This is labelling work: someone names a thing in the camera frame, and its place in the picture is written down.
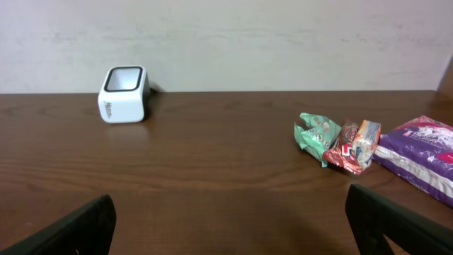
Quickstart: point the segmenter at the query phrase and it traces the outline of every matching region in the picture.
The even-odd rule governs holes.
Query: green snack wrapper
[[[341,127],[325,116],[301,113],[308,130],[294,124],[294,138],[301,149],[317,158],[322,167],[327,166],[323,154],[327,151],[341,131]]]

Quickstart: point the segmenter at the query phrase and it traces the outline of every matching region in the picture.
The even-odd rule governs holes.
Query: snack package
[[[337,138],[340,127],[332,120],[320,115],[301,113],[308,130],[294,124],[294,138],[302,149],[313,155],[321,162],[322,167],[327,166],[323,153],[328,150]]]
[[[352,155],[364,170],[371,164],[371,157],[381,135],[381,124],[363,120],[352,141]]]
[[[328,162],[344,168],[354,174],[362,173],[362,167],[352,155],[352,141],[359,126],[346,119],[332,149],[324,152],[323,158]]]
[[[453,208],[453,127],[421,116],[381,135],[373,159]]]

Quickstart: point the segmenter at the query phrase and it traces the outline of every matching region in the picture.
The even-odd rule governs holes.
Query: wooden table
[[[453,100],[433,91],[163,93],[148,120],[122,125],[96,101],[0,96],[0,249],[103,193],[110,254],[358,254],[351,183],[453,227],[453,210],[386,169],[323,169],[293,138],[301,112],[383,132],[420,115],[453,125]]]

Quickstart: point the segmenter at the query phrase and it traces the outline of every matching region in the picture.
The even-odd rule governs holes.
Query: red snack wrapper
[[[362,173],[362,167],[360,167],[359,162],[352,155],[352,141],[358,129],[359,126],[356,123],[346,119],[335,144],[332,149],[324,152],[323,158],[354,174]]]

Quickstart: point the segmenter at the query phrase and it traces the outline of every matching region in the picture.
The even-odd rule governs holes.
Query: purple bag
[[[381,135],[373,159],[453,208],[453,127],[421,116]]]

